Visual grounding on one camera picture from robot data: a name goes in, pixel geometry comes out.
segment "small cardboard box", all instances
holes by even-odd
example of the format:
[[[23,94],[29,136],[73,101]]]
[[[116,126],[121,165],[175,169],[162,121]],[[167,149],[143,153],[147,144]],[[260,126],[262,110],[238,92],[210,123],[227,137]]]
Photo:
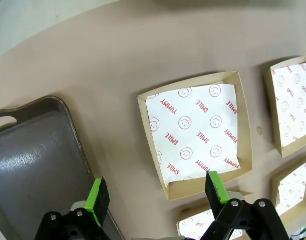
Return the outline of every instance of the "small cardboard box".
[[[293,152],[299,150],[300,148],[306,145],[306,135],[297,139],[296,141],[288,144],[287,146],[281,145],[280,139],[280,131],[279,131],[279,123],[277,117],[277,107],[276,107],[276,96],[273,87],[273,80],[272,80],[272,73],[274,70],[284,68],[291,65],[296,64],[303,64],[306,63],[306,56],[296,57],[294,59],[289,59],[286,61],[282,61],[278,64],[275,64],[270,67],[270,69],[264,74],[264,82],[267,90],[267,95],[269,99],[269,105],[271,110],[271,117],[272,117],[272,129],[273,129],[273,138],[274,138],[274,145],[278,152],[281,154],[282,158],[292,154]]]
[[[254,194],[251,193],[251,192],[245,192],[245,191],[240,191],[240,193],[243,195],[244,197],[244,200],[247,201],[249,204],[253,204],[254,202]],[[187,209],[183,212],[181,212],[180,214],[180,217],[179,217],[179,221],[177,222],[176,226],[177,226],[177,232],[179,235],[182,235],[181,232],[180,232],[180,224],[183,224],[181,223],[181,221],[184,221],[184,220],[192,220],[192,217],[197,215],[197,214],[200,214],[200,213],[203,213],[203,212],[206,212],[210,210],[210,205],[209,203],[205,204],[205,205],[202,205],[202,206],[196,206],[196,207],[192,207],[190,209]],[[194,222],[194,220],[192,221],[187,221],[187,224],[200,224],[199,222]],[[239,237],[236,237],[235,239],[237,240],[248,240],[249,239],[249,236],[247,235],[247,233],[243,230],[241,230],[242,233],[242,236],[239,236]],[[190,236],[191,238],[194,238],[194,239],[199,239],[198,237],[200,236],[196,236],[196,235],[192,235]]]
[[[210,84],[233,84],[235,86],[236,101],[237,101],[237,130],[238,130],[238,145],[237,145],[237,158],[240,164],[241,169],[237,169],[230,172],[221,173],[223,183],[232,181],[235,178],[238,178],[245,173],[252,170],[252,144],[251,144],[251,133],[249,128],[249,120],[247,107],[245,102],[245,96],[243,92],[242,83],[239,77],[238,72],[228,71],[214,73],[204,76],[198,76],[191,79],[175,82],[166,86],[159,87],[157,89],[151,90],[144,94],[138,96],[138,104],[143,120],[144,130],[146,133],[146,138],[148,145],[153,157],[153,161],[157,170],[159,180],[162,184],[162,187],[165,191],[166,197],[168,200],[175,200],[198,194],[204,191],[205,188],[205,178],[195,178],[191,180],[182,180],[175,181],[168,184],[165,187],[162,173],[158,164],[158,159],[156,156],[156,149],[154,146],[153,136],[151,133],[149,118],[146,108],[146,98],[148,96],[158,94],[161,92],[177,90],[182,88],[197,87]]]
[[[279,203],[279,192],[278,187],[280,182],[289,174],[291,174],[294,170],[296,170],[298,167],[306,163],[306,157],[300,159],[295,164],[292,164],[291,166],[287,167],[285,170],[281,171],[280,173],[276,174],[271,179],[272,189],[271,189],[271,201],[274,204],[274,206],[277,206]],[[282,220],[282,223],[284,227],[287,229],[289,226],[291,226],[294,223],[298,223],[298,219],[301,217],[301,215],[306,213],[306,186],[305,186],[305,192],[303,200],[298,203],[297,205],[291,207],[289,210],[281,214],[279,217]]]

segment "smiley face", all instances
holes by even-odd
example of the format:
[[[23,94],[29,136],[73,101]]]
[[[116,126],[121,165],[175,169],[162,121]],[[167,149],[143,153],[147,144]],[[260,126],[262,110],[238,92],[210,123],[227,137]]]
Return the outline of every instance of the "smiley face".
[[[192,149],[190,149],[189,147],[187,148],[187,147],[185,147],[185,148],[183,148],[182,150],[181,150],[181,153],[180,153],[180,155],[181,155],[181,158],[182,159],[190,159],[191,157],[192,157],[192,155],[193,155],[193,150]]]
[[[285,102],[282,102],[282,111],[283,112],[286,112],[288,109],[288,103],[285,101]]]
[[[163,155],[162,155],[162,153],[160,151],[157,151],[156,155],[157,155],[158,164],[161,165],[162,159],[163,159]]]
[[[178,90],[178,95],[181,97],[181,98],[185,98],[187,96],[189,96],[192,92],[192,89],[190,87],[188,88],[181,88],[180,90]]]
[[[192,120],[188,116],[183,116],[179,119],[178,125],[181,129],[188,129],[192,125]]]
[[[277,79],[277,84],[279,86],[283,86],[284,85],[284,77],[283,76],[279,76]]]
[[[186,225],[190,225],[192,222],[193,222],[193,219],[192,219],[192,218],[188,218],[188,219],[184,219],[184,220],[182,221],[182,224],[183,224],[184,226],[186,226]]]
[[[236,238],[239,237],[239,236],[241,236],[241,235],[242,235],[242,230],[237,230],[237,229],[236,229],[236,230],[234,230],[233,233],[232,233],[232,236],[233,236],[233,237],[236,237]]]
[[[294,82],[295,82],[296,84],[299,84],[300,80],[301,80],[301,78],[299,77],[299,75],[298,75],[298,74],[295,74],[295,75],[294,75]]]
[[[304,122],[303,122],[303,121],[300,121],[300,122],[299,122],[299,129],[300,129],[301,131],[303,131],[303,130],[304,130],[304,127],[305,127]]]
[[[299,98],[299,99],[297,100],[297,107],[300,108],[300,107],[302,107],[302,106],[303,106],[303,99]]]
[[[289,136],[290,133],[291,133],[291,128],[288,126],[288,127],[285,128],[284,136],[287,137],[287,136]]]
[[[210,153],[211,153],[211,156],[212,156],[213,158],[216,158],[216,157],[218,157],[218,156],[221,155],[221,153],[222,153],[222,148],[221,148],[220,146],[217,146],[217,145],[216,145],[216,146],[212,147]]]
[[[153,94],[153,95],[148,96],[146,99],[154,99],[154,98],[156,98],[158,95],[159,95],[158,93],[157,93],[157,94]]]
[[[159,128],[159,120],[155,117],[149,119],[149,125],[151,126],[151,131],[155,132]]]
[[[212,97],[217,97],[221,93],[221,87],[217,84],[211,85],[209,88],[209,94],[211,94]]]
[[[215,115],[211,117],[211,120],[209,121],[209,124],[211,125],[212,128],[216,129],[222,124],[222,119],[220,116]]]

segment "white floor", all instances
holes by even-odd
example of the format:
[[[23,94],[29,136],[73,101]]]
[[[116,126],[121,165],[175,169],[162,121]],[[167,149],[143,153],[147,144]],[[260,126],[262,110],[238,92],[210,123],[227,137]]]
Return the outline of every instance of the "white floor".
[[[0,56],[17,44],[93,8],[117,0],[1,0]]]

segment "beige table surface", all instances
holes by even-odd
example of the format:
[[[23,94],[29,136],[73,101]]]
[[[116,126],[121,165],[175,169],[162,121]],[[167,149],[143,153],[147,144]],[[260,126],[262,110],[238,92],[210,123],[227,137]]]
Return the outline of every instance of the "beige table surface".
[[[274,149],[261,78],[271,63],[306,55],[306,0],[202,2],[123,0],[59,23],[0,57],[0,108],[49,94],[68,104],[93,173],[106,177],[110,211],[127,240],[176,235],[179,211],[204,197],[166,199],[139,114],[140,93],[239,71],[253,171],[227,188],[269,197],[273,172],[306,152],[282,159]]]

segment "tray handle hole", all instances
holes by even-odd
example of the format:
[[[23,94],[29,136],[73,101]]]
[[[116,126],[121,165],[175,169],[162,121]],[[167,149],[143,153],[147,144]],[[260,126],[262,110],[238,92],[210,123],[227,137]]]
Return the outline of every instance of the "tray handle hole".
[[[17,120],[12,116],[0,117],[0,132],[16,125]]]

